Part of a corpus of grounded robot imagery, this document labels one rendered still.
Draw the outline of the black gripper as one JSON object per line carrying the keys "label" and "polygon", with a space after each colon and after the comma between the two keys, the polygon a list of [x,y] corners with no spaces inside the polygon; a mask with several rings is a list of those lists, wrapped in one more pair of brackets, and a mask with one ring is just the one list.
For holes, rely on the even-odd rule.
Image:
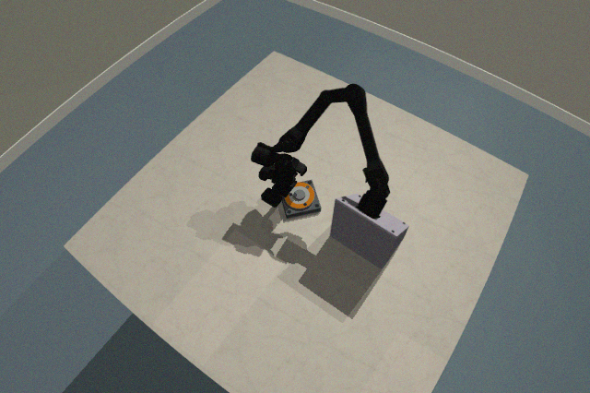
{"label": "black gripper", "polygon": [[293,187],[298,183],[296,181],[296,176],[299,173],[300,176],[303,176],[307,172],[307,166],[301,162],[298,163],[297,167],[293,169],[292,173],[288,176],[279,176],[276,171],[273,171],[273,174],[276,176],[276,183],[271,188],[267,188],[261,198],[264,202],[268,205],[276,208],[282,200],[283,197],[287,197]]}

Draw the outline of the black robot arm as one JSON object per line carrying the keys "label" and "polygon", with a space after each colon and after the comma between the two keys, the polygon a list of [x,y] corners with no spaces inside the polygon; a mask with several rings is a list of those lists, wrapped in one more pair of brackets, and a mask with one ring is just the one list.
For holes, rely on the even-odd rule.
{"label": "black robot arm", "polygon": [[[362,171],[365,175],[365,183],[368,182],[370,190],[363,194],[356,209],[373,219],[380,218],[379,215],[387,202],[386,198],[390,195],[387,184],[389,176],[379,156],[373,136],[365,91],[357,84],[350,84],[343,89],[323,90],[312,107],[295,126],[279,139],[275,146],[270,147],[265,143],[258,142],[252,152],[251,161],[263,165],[258,174],[260,180],[270,179],[274,184],[276,176],[273,171],[276,171],[279,176],[290,175],[297,167],[299,160],[286,153],[296,152],[301,148],[309,130],[334,102],[347,102],[355,117],[367,161],[367,167]],[[278,154],[277,152],[286,153]]]}

